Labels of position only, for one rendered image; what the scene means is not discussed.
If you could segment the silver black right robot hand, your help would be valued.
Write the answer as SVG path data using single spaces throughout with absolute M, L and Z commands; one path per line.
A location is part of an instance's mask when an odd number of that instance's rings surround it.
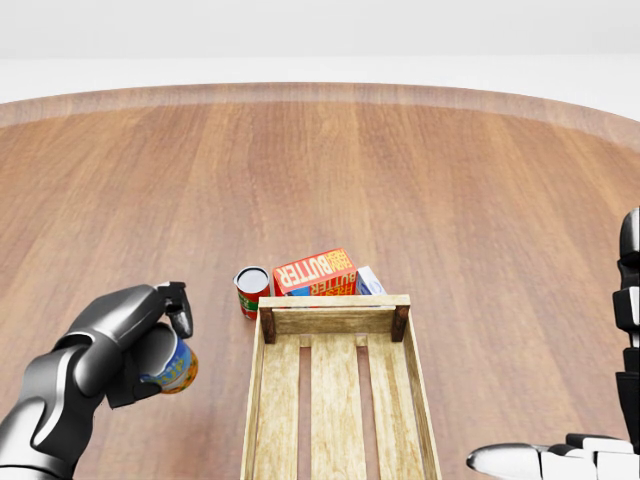
M 630 345 L 615 378 L 629 438 L 569 433 L 551 446 L 488 445 L 468 455 L 467 467 L 494 480 L 640 480 L 640 207 L 621 224 L 617 267 L 621 285 L 612 294 L 614 316 Z

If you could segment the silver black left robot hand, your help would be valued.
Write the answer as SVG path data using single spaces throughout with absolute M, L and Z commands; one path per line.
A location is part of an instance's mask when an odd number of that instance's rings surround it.
M 111 408 L 161 393 L 139 379 L 133 353 L 137 343 L 157 324 L 169 325 L 184 341 L 193 335 L 193 316 L 186 284 L 170 281 L 137 285 L 92 301 L 55 344 L 86 348 L 74 378 L 82 393 L 107 396 Z

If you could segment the blue and orange soup tin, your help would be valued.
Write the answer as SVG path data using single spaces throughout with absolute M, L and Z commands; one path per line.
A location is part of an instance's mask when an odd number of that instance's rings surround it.
M 139 379 L 160 387 L 162 394 L 188 388 L 198 372 L 198 358 L 167 324 L 157 323 L 136 345 L 134 362 Z

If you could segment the wooden slat tray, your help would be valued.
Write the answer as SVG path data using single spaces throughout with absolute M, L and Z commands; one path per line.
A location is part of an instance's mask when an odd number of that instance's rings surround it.
M 263 297 L 241 480 L 299 473 L 300 352 L 311 360 L 313 480 L 365 480 L 358 351 L 368 353 L 382 480 L 442 480 L 408 295 Z

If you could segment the red and green tin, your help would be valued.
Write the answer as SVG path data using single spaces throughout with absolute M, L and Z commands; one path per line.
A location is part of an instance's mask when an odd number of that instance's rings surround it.
M 259 299 L 271 295 L 268 272 L 259 266 L 244 267 L 234 277 L 234 284 L 243 315 L 248 319 L 256 320 Z

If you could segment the red butter box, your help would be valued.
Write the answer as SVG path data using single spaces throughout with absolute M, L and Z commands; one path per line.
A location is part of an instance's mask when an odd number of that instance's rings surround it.
M 344 248 L 336 248 L 275 267 L 275 296 L 351 296 L 357 267 Z

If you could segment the white and blue box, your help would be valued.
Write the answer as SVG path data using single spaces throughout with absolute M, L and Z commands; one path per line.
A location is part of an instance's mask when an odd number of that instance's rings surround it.
M 357 270 L 356 291 L 359 295 L 386 295 L 380 280 L 369 266 Z

